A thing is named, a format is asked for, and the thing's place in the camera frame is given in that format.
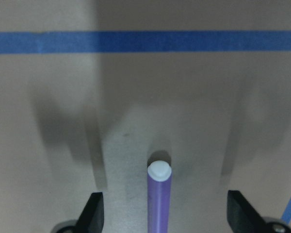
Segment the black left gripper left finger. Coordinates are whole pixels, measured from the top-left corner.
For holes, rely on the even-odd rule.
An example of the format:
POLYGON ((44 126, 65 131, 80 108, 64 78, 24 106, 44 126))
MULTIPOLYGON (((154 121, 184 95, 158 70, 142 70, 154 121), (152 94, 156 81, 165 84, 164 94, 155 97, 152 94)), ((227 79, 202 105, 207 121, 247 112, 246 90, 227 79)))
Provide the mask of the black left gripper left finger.
POLYGON ((103 193, 92 193, 76 225, 76 233, 101 233, 104 226, 103 193))

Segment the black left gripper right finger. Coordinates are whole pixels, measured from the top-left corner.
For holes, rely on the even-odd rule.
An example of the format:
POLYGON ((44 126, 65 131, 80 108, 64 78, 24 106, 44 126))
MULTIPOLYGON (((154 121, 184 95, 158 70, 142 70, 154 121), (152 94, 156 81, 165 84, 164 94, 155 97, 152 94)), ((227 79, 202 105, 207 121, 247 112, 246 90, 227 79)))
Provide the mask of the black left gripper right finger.
POLYGON ((261 233, 265 220, 238 190, 227 193, 227 222, 233 233, 261 233))

